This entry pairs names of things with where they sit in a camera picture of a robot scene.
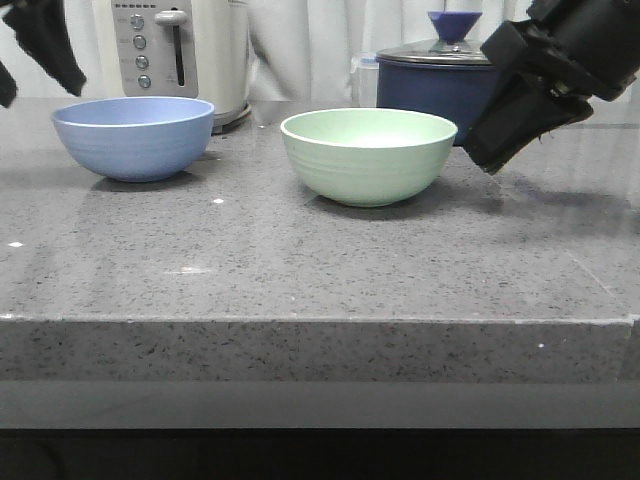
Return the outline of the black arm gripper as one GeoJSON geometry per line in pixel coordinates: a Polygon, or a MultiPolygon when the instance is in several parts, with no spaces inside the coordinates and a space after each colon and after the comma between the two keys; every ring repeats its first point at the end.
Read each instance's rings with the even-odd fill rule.
{"type": "Polygon", "coordinates": [[[589,118],[589,98],[611,101],[639,71],[637,1],[534,1],[524,21],[505,21],[481,51],[501,72],[463,148],[491,175],[541,135],[589,118]]]}

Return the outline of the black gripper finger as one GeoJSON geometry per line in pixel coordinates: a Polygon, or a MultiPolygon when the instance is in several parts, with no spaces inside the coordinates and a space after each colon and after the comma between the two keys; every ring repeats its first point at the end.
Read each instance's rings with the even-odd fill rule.
{"type": "Polygon", "coordinates": [[[79,97],[87,78],[68,35],[64,1],[2,1],[2,21],[18,46],[71,95],[79,97]]]}
{"type": "Polygon", "coordinates": [[[4,64],[0,62],[0,104],[4,108],[9,108],[17,96],[17,84],[6,69],[4,64]]]}

